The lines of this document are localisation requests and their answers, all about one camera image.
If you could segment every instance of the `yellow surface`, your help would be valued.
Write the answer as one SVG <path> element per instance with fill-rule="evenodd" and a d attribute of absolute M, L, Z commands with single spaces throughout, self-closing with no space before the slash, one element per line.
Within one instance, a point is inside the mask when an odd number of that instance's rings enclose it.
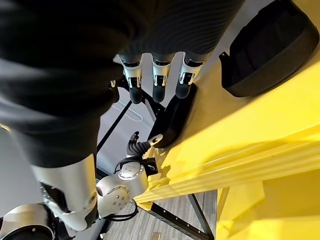
<path fill-rule="evenodd" d="M 320 29 L 320 1 L 297 0 Z M 197 83 L 181 138 L 156 154 L 161 176 L 139 203 L 320 169 L 320 50 L 290 80 L 257 98 L 221 87 L 217 62 Z"/>
<path fill-rule="evenodd" d="M 319 183 L 314 170 L 219 189 L 216 239 L 319 240 Z"/>

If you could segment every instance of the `black metal frame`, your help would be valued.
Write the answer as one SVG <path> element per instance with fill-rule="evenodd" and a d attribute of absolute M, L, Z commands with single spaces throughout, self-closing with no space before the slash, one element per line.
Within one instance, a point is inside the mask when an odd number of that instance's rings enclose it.
<path fill-rule="evenodd" d="M 129 86 L 127 84 L 127 80 L 125 77 L 123 77 L 120 80 L 117 80 L 117 86 L 126 89 L 129 91 Z M 153 98 L 147 94 L 145 91 L 142 91 L 142 102 L 147 106 L 148 111 L 151 114 L 151 117 L 156 120 L 157 116 L 161 114 L 165 108 L 160 104 L 156 103 Z M 116 118 L 110 129 L 106 132 L 102 140 L 99 142 L 97 149 L 98 151 L 101 149 L 101 147 L 104 145 L 104 143 L 107 141 L 113 130 L 116 128 L 122 117 L 125 115 L 126 111 L 131 106 L 132 102 L 129 101 L 125 108 L 122 110 L 122 112 L 119 114 L 119 116 Z M 108 176 L 107 173 L 103 172 L 102 170 L 96 168 L 96 179 L 100 180 L 103 177 Z M 189 223 L 185 222 L 184 220 L 180 219 L 176 215 L 172 214 L 171 212 L 167 211 L 166 209 L 160 207 L 159 205 L 153 203 L 151 206 L 151 210 L 147 211 L 147 213 L 153 215 L 157 219 L 165 222 L 166 224 L 170 225 L 171 227 L 177 229 L 179 232 L 189 236 L 190 238 L 194 240 L 214 240 L 215 237 L 210 229 L 210 226 L 206 220 L 206 217 L 197 201 L 197 198 L 194 194 L 188 195 L 189 200 L 191 202 L 191 205 L 195 211 L 196 216 L 198 217 L 200 224 L 204 230 L 201 231 L 197 229 L 196 227 L 190 225 Z M 106 231 L 110 228 L 110 222 L 106 221 L 104 225 L 101 228 L 101 231 L 99 235 L 97 236 L 97 240 L 100 240 L 101 234 L 105 234 Z"/>
<path fill-rule="evenodd" d="M 195 240 L 214 240 L 213 235 L 209 235 L 196 227 L 190 225 L 186 221 L 162 208 L 161 206 L 153 203 L 151 210 L 148 211 L 149 214 L 155 216 L 157 219 L 163 221 L 164 223 L 170 225 L 171 227 L 177 229 L 179 232 L 187 235 L 188 237 Z"/>

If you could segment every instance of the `gray floor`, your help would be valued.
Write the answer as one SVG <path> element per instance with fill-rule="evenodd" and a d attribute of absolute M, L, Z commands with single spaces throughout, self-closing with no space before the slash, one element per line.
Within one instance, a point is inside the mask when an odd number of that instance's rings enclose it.
<path fill-rule="evenodd" d="M 213 234 L 216 232 L 217 219 L 217 191 L 197 193 L 196 198 L 203 210 L 203 213 L 211 227 Z M 156 201 L 158 205 L 167 209 L 179 218 L 194 227 L 201 229 L 200 222 L 193 210 L 187 196 L 173 197 Z M 132 211 L 132 206 L 123 212 Z M 191 238 L 182 234 L 173 227 L 156 219 L 147 212 L 140 210 L 138 215 L 126 222 L 116 222 L 105 235 L 105 240 L 152 240 L 153 233 L 160 233 L 159 240 L 190 240 Z"/>

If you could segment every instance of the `black pad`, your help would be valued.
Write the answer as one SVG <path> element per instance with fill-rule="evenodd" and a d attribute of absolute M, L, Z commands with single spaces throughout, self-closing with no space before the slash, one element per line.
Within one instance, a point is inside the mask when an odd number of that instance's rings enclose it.
<path fill-rule="evenodd" d="M 163 139 L 155 144 L 154 147 L 165 148 L 179 137 L 188 120 L 196 92 L 197 86 L 193 83 L 190 87 L 190 93 L 186 98 L 180 99 L 174 96 L 164 112 L 157 116 L 148 139 L 158 134 L 162 134 Z"/>
<path fill-rule="evenodd" d="M 245 26 L 219 57 L 222 87 L 235 97 L 256 96 L 295 72 L 312 54 L 319 32 L 292 1 L 274 1 Z"/>

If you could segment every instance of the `black rubber fingertip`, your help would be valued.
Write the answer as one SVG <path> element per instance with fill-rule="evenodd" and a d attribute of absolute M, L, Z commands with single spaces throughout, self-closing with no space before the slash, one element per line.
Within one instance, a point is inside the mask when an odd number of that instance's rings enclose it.
<path fill-rule="evenodd" d="M 130 99 L 132 103 L 139 104 L 142 101 L 142 89 L 141 87 L 130 88 Z"/>
<path fill-rule="evenodd" d="M 111 88 L 111 91 L 112 91 L 112 93 L 113 93 L 112 102 L 115 104 L 115 103 L 117 103 L 117 102 L 119 101 L 119 99 L 120 99 L 118 87 L 117 87 L 117 86 L 112 87 L 112 88 Z"/>
<path fill-rule="evenodd" d="M 180 98 L 180 99 L 184 99 L 188 96 L 189 92 L 190 92 L 190 86 L 188 84 L 181 84 L 179 81 L 176 84 L 176 88 L 175 88 L 175 95 Z"/>
<path fill-rule="evenodd" d="M 156 103 L 161 103 L 165 99 L 166 87 L 153 85 L 152 97 Z"/>

